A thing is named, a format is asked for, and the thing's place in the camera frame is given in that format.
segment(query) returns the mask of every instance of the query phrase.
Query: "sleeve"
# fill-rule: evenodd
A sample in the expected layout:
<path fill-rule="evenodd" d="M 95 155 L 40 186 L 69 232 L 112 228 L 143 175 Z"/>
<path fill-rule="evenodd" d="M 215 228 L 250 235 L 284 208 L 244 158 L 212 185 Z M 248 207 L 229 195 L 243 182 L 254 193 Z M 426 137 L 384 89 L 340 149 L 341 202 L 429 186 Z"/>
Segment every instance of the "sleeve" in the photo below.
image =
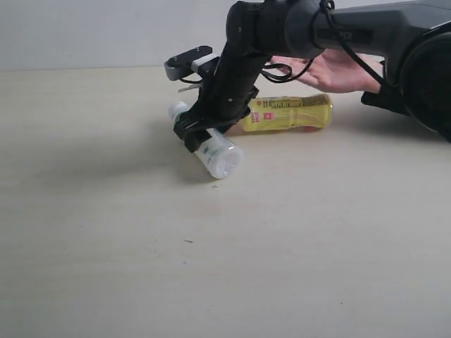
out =
<path fill-rule="evenodd" d="M 408 115 L 404 109 L 404 106 L 397 100 L 397 98 L 395 98 L 390 92 L 384 90 L 384 88 L 381 88 L 381 91 L 377 94 L 364 92 L 360 101 L 365 106 L 373 106 L 392 111 L 393 113 Z"/>

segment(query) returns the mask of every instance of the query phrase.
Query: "table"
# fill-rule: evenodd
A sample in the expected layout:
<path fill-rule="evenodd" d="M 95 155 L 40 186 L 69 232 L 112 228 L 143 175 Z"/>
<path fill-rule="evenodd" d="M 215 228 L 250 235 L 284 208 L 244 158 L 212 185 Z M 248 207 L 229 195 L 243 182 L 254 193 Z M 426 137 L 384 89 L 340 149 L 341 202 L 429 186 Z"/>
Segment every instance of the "table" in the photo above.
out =
<path fill-rule="evenodd" d="M 162 68 L 0 74 L 2 338 L 451 335 L 451 146 L 333 95 L 215 181 Z M 261 96 L 315 94 L 259 80 Z"/>

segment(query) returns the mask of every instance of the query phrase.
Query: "white wall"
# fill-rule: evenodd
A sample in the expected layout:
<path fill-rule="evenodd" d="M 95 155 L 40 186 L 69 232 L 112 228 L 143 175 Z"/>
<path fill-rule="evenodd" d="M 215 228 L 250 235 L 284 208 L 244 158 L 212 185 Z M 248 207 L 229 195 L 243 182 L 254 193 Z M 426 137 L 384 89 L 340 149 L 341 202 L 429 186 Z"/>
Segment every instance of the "white wall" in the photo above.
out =
<path fill-rule="evenodd" d="M 0 70 L 160 65 L 199 44 L 219 53 L 235 1 L 0 0 Z"/>

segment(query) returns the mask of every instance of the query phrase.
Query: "robotic arm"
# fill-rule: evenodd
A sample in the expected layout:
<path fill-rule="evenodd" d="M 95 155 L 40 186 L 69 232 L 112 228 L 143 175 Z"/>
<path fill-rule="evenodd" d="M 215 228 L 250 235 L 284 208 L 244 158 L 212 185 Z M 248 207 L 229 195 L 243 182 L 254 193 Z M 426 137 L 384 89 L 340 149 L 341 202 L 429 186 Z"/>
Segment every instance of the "robotic arm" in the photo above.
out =
<path fill-rule="evenodd" d="M 381 94 L 451 142 L 449 0 L 344 9 L 335 9 L 331 0 L 239 1 L 228 14 L 226 34 L 221 56 L 200 46 L 165 62 L 168 79 L 199 86 L 197 102 L 174 125 L 191 152 L 210 137 L 207 129 L 225 132 L 249 114 L 258 76 L 275 83 L 296 80 L 324 49 L 346 51 L 381 84 Z M 384 57 L 383 76 L 357 53 Z M 267 71 L 278 67 L 267 65 L 273 56 L 311 62 L 296 76 L 277 76 Z M 193 73 L 201 80 L 185 79 Z"/>

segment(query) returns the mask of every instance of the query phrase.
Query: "bottle label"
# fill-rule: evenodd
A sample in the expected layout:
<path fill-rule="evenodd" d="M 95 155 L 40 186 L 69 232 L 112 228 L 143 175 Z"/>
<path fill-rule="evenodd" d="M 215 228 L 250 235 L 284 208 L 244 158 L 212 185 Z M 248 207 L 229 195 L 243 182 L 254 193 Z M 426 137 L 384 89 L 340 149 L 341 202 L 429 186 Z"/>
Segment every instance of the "bottle label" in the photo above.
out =
<path fill-rule="evenodd" d="M 239 122 L 245 132 L 324 128 L 332 118 L 332 103 L 327 94 L 257 98 L 249 107 L 251 113 Z"/>

